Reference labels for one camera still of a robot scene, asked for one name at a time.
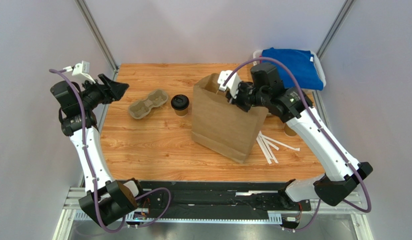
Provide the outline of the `brown paper bag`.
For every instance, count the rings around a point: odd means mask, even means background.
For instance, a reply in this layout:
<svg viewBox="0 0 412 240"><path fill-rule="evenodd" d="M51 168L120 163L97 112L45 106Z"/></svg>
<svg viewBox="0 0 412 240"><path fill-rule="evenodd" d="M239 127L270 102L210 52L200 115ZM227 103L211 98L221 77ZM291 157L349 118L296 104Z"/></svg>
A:
<svg viewBox="0 0 412 240"><path fill-rule="evenodd" d="M249 157L268 110L252 107L248 112L228 103L219 91L219 74L212 73L193 86L191 138L237 163Z"/></svg>

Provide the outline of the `black plastic cup lid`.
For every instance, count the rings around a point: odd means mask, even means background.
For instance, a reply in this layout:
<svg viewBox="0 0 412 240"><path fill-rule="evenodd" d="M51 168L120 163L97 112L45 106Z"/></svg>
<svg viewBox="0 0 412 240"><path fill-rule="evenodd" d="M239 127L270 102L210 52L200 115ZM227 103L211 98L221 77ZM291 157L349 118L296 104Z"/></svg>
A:
<svg viewBox="0 0 412 240"><path fill-rule="evenodd" d="M182 111L188 108L190 104L189 98L184 94L177 94L171 99L171 107L174 110Z"/></svg>

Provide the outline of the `brown paper coffee cup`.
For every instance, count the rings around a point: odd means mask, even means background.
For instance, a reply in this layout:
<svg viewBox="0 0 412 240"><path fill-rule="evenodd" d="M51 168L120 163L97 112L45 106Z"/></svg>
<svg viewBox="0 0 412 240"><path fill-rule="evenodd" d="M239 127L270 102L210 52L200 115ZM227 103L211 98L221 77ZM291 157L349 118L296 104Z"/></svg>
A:
<svg viewBox="0 0 412 240"><path fill-rule="evenodd" d="M189 107L187 106L187 107L185 107L184 109L179 109L179 108L175 108L174 109L174 111L175 111L175 114L177 115L177 116L179 116L179 117L184 117L184 116L186 116L187 114L188 114L188 112L189 112Z"/></svg>

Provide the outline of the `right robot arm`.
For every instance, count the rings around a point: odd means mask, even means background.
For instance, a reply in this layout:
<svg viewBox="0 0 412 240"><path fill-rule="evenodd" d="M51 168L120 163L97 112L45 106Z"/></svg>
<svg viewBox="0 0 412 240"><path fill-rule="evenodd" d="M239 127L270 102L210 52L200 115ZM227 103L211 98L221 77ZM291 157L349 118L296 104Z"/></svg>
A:
<svg viewBox="0 0 412 240"><path fill-rule="evenodd" d="M346 202L372 172L369 162L359 162L342 147L314 108L306 94L287 88L278 68L263 62L250 69L252 82L242 81L231 70L222 71L217 83L230 104L244 112L265 107L306 143L324 169L324 174L307 180L290 180L283 188L288 201L320 199L329 206Z"/></svg>

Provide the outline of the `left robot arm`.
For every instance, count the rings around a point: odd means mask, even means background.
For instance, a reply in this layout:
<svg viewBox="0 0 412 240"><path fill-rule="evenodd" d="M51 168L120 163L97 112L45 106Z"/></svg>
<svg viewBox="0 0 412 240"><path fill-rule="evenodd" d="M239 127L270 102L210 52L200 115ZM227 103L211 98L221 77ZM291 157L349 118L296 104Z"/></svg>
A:
<svg viewBox="0 0 412 240"><path fill-rule="evenodd" d="M139 206L136 197L144 191L138 180L116 180L108 169L100 141L96 115L98 105L119 101L129 88L127 83L116 82L104 74L97 80L85 80L82 85L63 78L50 88L58 101L58 119L63 134L69 137L79 157L84 175L85 196L80 208L107 232L108 225L122 219Z"/></svg>

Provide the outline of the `white wrapped straw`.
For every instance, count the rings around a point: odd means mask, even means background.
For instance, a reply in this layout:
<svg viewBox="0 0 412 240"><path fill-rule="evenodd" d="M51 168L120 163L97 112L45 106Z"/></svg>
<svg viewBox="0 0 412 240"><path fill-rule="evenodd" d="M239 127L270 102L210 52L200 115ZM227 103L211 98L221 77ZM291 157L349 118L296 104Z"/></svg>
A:
<svg viewBox="0 0 412 240"><path fill-rule="evenodd" d="M267 141L267 140L265 140L265 139L263 139L263 138L262 138L262 140L263 140L263 142L266 144L266 147L267 147L267 149L268 149L268 151L269 151L269 155L270 155L271 158L272 158L272 160L271 160L272 163L278 164L279 161L277 160L277 158L276 158L273 150L278 151L278 150L279 150L279 147L277 147L277 146L275 145L275 143L273 143L273 142L269 142L269 141Z"/></svg>
<svg viewBox="0 0 412 240"><path fill-rule="evenodd" d="M299 147L292 147L292 146L287 145L287 144L285 144L285 143L283 143L283 142L281 142L281 141L278 141L278 140L275 140L275 139L273 139L273 138L270 138L270 137L262 134L262 132L259 132L258 135L261 136L263 139L267 140L268 142L272 142L272 143L278 144L278 145L283 146L283 147L285 147L285 148L288 148L288 149L290 149L290 150L297 151L297 152L299 152L299 151L301 150Z"/></svg>
<svg viewBox="0 0 412 240"><path fill-rule="evenodd" d="M272 158L270 156L270 152L267 149L267 145L264 143L263 139L259 135L256 137L256 142L258 143L261 151L263 152L268 164L271 165Z"/></svg>

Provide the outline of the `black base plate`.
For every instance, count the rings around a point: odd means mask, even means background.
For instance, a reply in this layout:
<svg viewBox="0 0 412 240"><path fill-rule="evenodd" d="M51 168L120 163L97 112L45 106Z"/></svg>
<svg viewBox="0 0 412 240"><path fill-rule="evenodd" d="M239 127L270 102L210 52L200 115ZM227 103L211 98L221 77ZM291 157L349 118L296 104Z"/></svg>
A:
<svg viewBox="0 0 412 240"><path fill-rule="evenodd" d="M148 217L160 220L267 220L268 213L310 212L311 204L283 203L279 190L283 182L141 181L146 196L141 205Z"/></svg>

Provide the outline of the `aluminium frame rail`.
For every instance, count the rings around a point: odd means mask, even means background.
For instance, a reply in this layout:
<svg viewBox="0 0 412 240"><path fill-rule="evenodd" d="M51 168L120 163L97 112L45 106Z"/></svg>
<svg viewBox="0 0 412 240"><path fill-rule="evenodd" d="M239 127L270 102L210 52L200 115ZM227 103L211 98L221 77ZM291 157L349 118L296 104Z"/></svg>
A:
<svg viewBox="0 0 412 240"><path fill-rule="evenodd" d="M278 204L281 183L144 181L148 196L103 231L85 214L81 187L72 187L56 226L55 240L371 240L364 213L303 200Z"/></svg>

